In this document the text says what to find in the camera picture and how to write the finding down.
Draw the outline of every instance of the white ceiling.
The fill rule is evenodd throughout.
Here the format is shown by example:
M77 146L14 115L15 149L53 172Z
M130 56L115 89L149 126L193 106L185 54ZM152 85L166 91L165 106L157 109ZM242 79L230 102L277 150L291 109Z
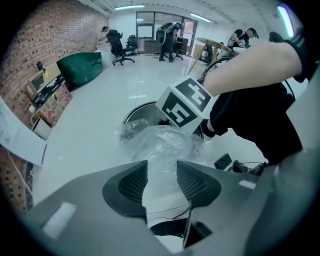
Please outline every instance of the white ceiling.
M233 24L270 32L283 26L279 0L86 0L108 15L116 7L145 5L140 11L158 11L190 17L194 13L216 24Z

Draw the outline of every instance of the ceiling light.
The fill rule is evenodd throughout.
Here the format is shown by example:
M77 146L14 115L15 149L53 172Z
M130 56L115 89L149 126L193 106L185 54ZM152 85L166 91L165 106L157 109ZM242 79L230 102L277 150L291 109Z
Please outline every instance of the ceiling light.
M196 14L193 14L193 13L190 13L190 15L191 15L192 17L196 17L196 18L198 18L198 19L200 19L200 20L202 20L202 21L211 22L211 20L209 20L209 19L207 19L207 18L204 18L204 17L201 17L201 16L199 16L199 15L196 15Z
M285 28L286 28L286 31L287 31L289 37L293 37L294 36L294 28L292 26L291 19L290 19L290 16L289 16L287 9L283 6L280 6L280 5L278 6L277 9L282 16L282 19L284 21Z
M120 10L127 10L127 9L133 9L133 8L143 8L145 7L144 5L129 5L129 6L123 6L123 7L117 7L114 8L116 11Z

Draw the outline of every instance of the green object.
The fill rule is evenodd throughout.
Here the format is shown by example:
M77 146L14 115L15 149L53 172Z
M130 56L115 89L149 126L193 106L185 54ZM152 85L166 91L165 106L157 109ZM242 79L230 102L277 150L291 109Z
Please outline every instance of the green object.
M78 52L58 60L57 65L68 89L84 86L102 72L100 52Z

